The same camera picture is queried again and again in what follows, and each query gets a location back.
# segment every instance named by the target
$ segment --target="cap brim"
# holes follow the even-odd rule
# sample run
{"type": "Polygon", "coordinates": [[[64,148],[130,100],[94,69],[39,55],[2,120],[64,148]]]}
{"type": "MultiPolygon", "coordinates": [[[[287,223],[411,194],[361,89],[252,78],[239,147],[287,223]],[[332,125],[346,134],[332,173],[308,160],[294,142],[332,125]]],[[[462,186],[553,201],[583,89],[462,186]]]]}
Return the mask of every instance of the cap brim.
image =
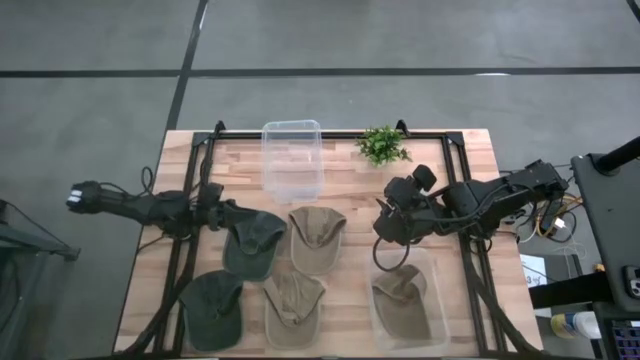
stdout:
{"type": "Polygon", "coordinates": [[[291,262],[296,270],[307,275],[326,274],[338,262],[342,231],[338,231],[325,246],[312,249],[302,240],[300,232],[291,230],[291,262]]]}
{"type": "Polygon", "coordinates": [[[187,338],[197,351],[211,352],[228,349],[242,337],[242,311],[240,299],[231,311],[215,321],[185,309],[184,323],[187,338]]]}
{"type": "Polygon", "coordinates": [[[280,321],[273,304],[266,299],[264,323],[265,335],[274,348],[290,350],[311,346],[320,330],[320,304],[316,304],[309,316],[298,326],[289,327],[280,321]]]}
{"type": "Polygon", "coordinates": [[[431,337],[420,297],[401,303],[374,288],[373,303],[380,322],[389,335],[405,340],[424,340],[431,337]]]}
{"type": "Polygon", "coordinates": [[[267,251],[255,255],[245,254],[232,232],[227,235],[222,263],[228,272],[248,281],[263,281],[271,275],[277,243],[267,251]]]}

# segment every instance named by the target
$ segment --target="black cable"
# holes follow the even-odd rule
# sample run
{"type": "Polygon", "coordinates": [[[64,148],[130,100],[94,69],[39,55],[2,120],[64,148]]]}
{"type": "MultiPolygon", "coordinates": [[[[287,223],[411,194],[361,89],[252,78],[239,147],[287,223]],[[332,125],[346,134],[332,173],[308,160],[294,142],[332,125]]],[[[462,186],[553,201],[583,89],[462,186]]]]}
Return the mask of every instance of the black cable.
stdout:
{"type": "Polygon", "coordinates": [[[112,188],[117,189],[118,191],[120,191],[121,193],[123,193],[124,195],[126,195],[127,197],[129,197],[129,199],[127,200],[131,200],[131,198],[133,199],[138,199],[143,195],[153,195],[153,193],[151,192],[151,186],[153,184],[153,180],[154,180],[154,175],[153,175],[153,170],[151,170],[150,167],[145,166],[142,168],[142,171],[140,172],[140,183],[142,184],[142,192],[136,194],[136,195],[132,195],[130,192],[128,192],[127,190],[123,189],[122,187],[112,183],[112,182],[101,182],[99,183],[100,186],[111,186],[112,188]],[[149,181],[147,182],[145,179],[145,174],[149,174],[149,181]]]}
{"type": "Polygon", "coordinates": [[[144,244],[144,245],[140,246],[140,247],[138,248],[138,250],[136,251],[136,254],[140,254],[140,251],[142,251],[142,249],[144,249],[144,248],[146,248],[146,247],[148,247],[148,246],[151,246],[151,245],[153,245],[153,244],[157,243],[158,241],[160,241],[160,240],[162,240],[162,239],[164,239],[164,238],[166,238],[166,235],[165,235],[165,234],[162,234],[162,236],[160,236],[159,238],[157,238],[157,239],[155,239],[155,240],[151,240],[151,241],[149,241],[148,243],[146,243],[146,244],[144,244]]]}
{"type": "Polygon", "coordinates": [[[0,326],[0,334],[4,332],[4,329],[7,327],[7,324],[9,324],[9,320],[11,320],[11,316],[13,316],[13,313],[16,311],[16,308],[20,303],[20,297],[22,296],[21,290],[20,290],[20,278],[18,277],[18,264],[16,264],[15,259],[12,257],[9,258],[9,263],[11,263],[11,266],[13,267],[13,282],[16,287],[16,300],[13,302],[13,305],[11,306],[11,311],[9,311],[9,313],[7,314],[7,317],[4,319],[4,321],[2,322],[2,325],[0,326]]]}
{"type": "MultiPolygon", "coordinates": [[[[489,242],[489,246],[487,247],[487,249],[486,249],[486,250],[484,250],[484,252],[483,252],[483,253],[489,253],[489,251],[490,251],[490,250],[491,250],[491,248],[493,247],[493,239],[479,239],[479,240],[474,240],[474,242],[476,242],[476,243],[477,243],[477,242],[485,241],[485,240],[489,242]]],[[[473,251],[473,248],[471,248],[471,247],[469,248],[469,250],[470,250],[470,251],[471,251],[471,253],[472,253],[472,254],[474,254],[474,255],[479,255],[479,254],[480,254],[480,251],[478,251],[478,252],[473,251]]]]}
{"type": "Polygon", "coordinates": [[[573,223],[571,225],[571,233],[569,234],[569,236],[567,236],[566,239],[556,239],[551,235],[548,235],[546,238],[553,241],[553,242],[557,242],[558,244],[564,244],[566,242],[568,242],[569,240],[571,240],[571,237],[573,236],[573,234],[576,233],[576,228],[578,227],[578,218],[576,217],[576,215],[572,212],[568,212],[566,213],[566,215],[571,215],[571,217],[573,217],[573,223]]]}
{"type": "Polygon", "coordinates": [[[22,210],[20,210],[19,207],[15,206],[14,204],[10,203],[7,200],[0,200],[0,202],[4,202],[5,204],[11,206],[15,211],[17,211],[20,215],[22,215],[22,217],[24,217],[27,221],[29,221],[33,226],[37,227],[38,229],[40,229],[42,232],[44,232],[45,234],[51,236],[51,238],[53,238],[55,241],[59,242],[60,244],[70,248],[71,246],[69,246],[69,244],[67,244],[66,242],[60,240],[57,236],[53,235],[49,230],[47,230],[44,226],[38,224],[35,220],[31,219],[27,214],[25,214],[22,210]]]}
{"type": "Polygon", "coordinates": [[[531,213],[529,214],[529,216],[527,217],[527,220],[525,220],[524,222],[522,222],[521,224],[519,224],[518,226],[516,226],[516,231],[515,231],[515,236],[516,236],[516,242],[520,243],[520,228],[525,226],[527,223],[532,222],[533,219],[535,219],[542,211],[544,211],[546,205],[543,205],[542,207],[540,207],[540,209],[538,209],[538,203],[534,202],[531,204],[531,213]]]}
{"type": "Polygon", "coordinates": [[[484,208],[484,206],[489,202],[489,200],[493,200],[492,196],[495,195],[496,193],[498,193],[498,191],[509,187],[508,184],[502,184],[500,186],[498,186],[497,188],[495,188],[493,191],[491,191],[490,193],[488,193],[483,199],[482,201],[480,201],[480,204],[475,208],[475,210],[473,210],[471,213],[465,215],[465,216],[460,216],[460,217],[456,217],[456,218],[420,218],[420,219],[416,219],[415,221],[434,221],[434,222],[442,222],[442,223],[455,223],[455,222],[461,222],[461,221],[465,221],[465,220],[470,220],[472,219],[474,216],[478,215],[478,213],[480,211],[482,211],[482,209],[484,208]]]}
{"type": "Polygon", "coordinates": [[[153,174],[153,170],[151,170],[150,167],[145,166],[142,168],[142,171],[140,172],[140,183],[142,184],[142,191],[139,192],[138,194],[132,195],[130,192],[128,192],[127,190],[123,189],[122,187],[112,183],[112,182],[100,182],[100,186],[110,186],[112,188],[115,188],[116,190],[120,191],[122,193],[122,202],[124,201],[132,201],[132,200],[137,200],[142,196],[145,195],[149,195],[151,197],[153,197],[156,200],[159,201],[174,201],[174,200],[179,200],[180,197],[182,197],[182,194],[177,195],[175,197],[166,197],[166,196],[162,196],[162,195],[156,195],[153,193],[153,183],[155,181],[155,175],[153,174]]]}
{"type": "Polygon", "coordinates": [[[378,262],[378,255],[377,255],[377,253],[378,253],[378,245],[380,245],[381,241],[382,241],[382,238],[379,237],[378,240],[376,240],[376,243],[373,244],[373,263],[376,264],[378,269],[380,269],[382,271],[391,272],[391,271],[398,270],[402,265],[404,265],[404,262],[407,261],[407,258],[409,257],[409,247],[411,245],[409,245],[409,243],[407,243],[407,245],[405,247],[405,251],[404,251],[404,256],[402,257],[402,260],[400,260],[398,265],[396,265],[394,267],[391,267],[391,268],[385,268],[385,267],[382,267],[382,265],[380,265],[380,263],[378,262]]]}
{"type": "Polygon", "coordinates": [[[525,268],[525,269],[529,269],[529,270],[533,271],[534,273],[537,273],[537,274],[540,274],[540,275],[544,276],[544,277],[545,277],[545,279],[547,279],[547,280],[551,280],[552,282],[558,282],[558,280],[554,280],[554,279],[552,279],[552,278],[548,277],[547,275],[545,275],[545,274],[541,273],[540,271],[538,271],[538,270],[534,270],[534,269],[532,269],[532,268],[528,267],[528,266],[527,266],[527,265],[525,265],[525,264],[522,264],[522,267],[523,267],[523,268],[525,268]]]}

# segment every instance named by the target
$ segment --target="plastic bin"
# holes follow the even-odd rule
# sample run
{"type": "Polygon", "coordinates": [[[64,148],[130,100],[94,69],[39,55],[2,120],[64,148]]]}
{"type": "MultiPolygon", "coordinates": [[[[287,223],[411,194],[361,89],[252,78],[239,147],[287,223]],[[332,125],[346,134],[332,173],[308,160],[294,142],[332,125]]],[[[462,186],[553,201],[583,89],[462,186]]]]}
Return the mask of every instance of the plastic bin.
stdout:
{"type": "MultiPolygon", "coordinates": [[[[380,250],[378,261],[384,267],[392,267],[402,259],[404,248],[398,250],[380,250]]],[[[431,338],[426,340],[407,340],[389,335],[380,322],[380,317],[373,303],[373,290],[371,284],[384,272],[375,265],[373,258],[367,264],[367,290],[369,295],[369,309],[371,311],[371,325],[378,349],[387,356],[393,357],[440,357],[448,353],[451,343],[449,326],[445,316],[440,293],[438,291],[437,277],[433,264],[429,259],[427,250],[412,247],[405,264],[417,267],[427,282],[423,297],[423,304],[431,333],[431,338]]]]}
{"type": "Polygon", "coordinates": [[[324,187],[322,132],[314,120],[262,128],[262,188],[278,204],[313,202],[324,187]]]}

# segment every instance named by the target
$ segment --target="small potted plant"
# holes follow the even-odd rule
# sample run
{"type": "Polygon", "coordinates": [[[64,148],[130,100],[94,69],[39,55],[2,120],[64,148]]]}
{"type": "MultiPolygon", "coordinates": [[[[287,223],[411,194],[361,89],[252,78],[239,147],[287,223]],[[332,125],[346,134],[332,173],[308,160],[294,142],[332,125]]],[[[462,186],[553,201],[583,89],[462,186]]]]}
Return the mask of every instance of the small potted plant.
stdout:
{"type": "Polygon", "coordinates": [[[411,161],[407,149],[400,147],[404,136],[389,125],[367,129],[356,140],[360,153],[364,154],[374,166],[381,166],[398,159],[411,161]]]}

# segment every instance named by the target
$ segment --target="black stripe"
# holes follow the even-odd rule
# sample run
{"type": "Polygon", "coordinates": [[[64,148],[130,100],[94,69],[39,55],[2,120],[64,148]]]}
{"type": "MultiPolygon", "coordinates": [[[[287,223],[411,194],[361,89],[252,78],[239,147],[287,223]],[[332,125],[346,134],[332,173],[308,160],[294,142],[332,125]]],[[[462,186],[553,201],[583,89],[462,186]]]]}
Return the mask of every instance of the black stripe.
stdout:
{"type": "Polygon", "coordinates": [[[179,70],[53,70],[0,71],[0,78],[167,78],[178,77],[179,70]]]}
{"type": "Polygon", "coordinates": [[[189,71],[191,70],[191,65],[193,65],[193,58],[196,55],[196,47],[198,46],[198,39],[200,38],[200,25],[204,21],[204,14],[208,3],[208,0],[200,0],[198,3],[196,17],[191,27],[191,36],[189,37],[187,52],[184,55],[180,77],[178,78],[178,85],[176,85],[176,92],[173,94],[173,101],[171,102],[171,110],[169,110],[165,133],[167,130],[175,130],[178,125],[180,109],[182,108],[184,93],[187,90],[187,82],[189,81],[189,71]]]}
{"type": "Polygon", "coordinates": [[[638,3],[636,3],[636,0],[627,0],[627,4],[629,4],[631,12],[633,12],[633,15],[635,15],[636,20],[640,22],[640,8],[638,7],[638,3]]]}
{"type": "Polygon", "coordinates": [[[197,78],[269,78],[324,76],[462,76],[462,75],[616,75],[640,74],[640,66],[516,68],[317,68],[191,70],[197,78]]]}
{"type": "MultiPolygon", "coordinates": [[[[196,28],[199,37],[200,29],[196,28]]],[[[270,78],[349,76],[480,76],[480,75],[624,75],[640,74],[640,66],[515,67],[515,68],[288,68],[190,70],[195,44],[185,55],[182,70],[55,70],[0,71],[0,78],[168,78],[179,77],[186,89],[188,78],[270,78]]]]}

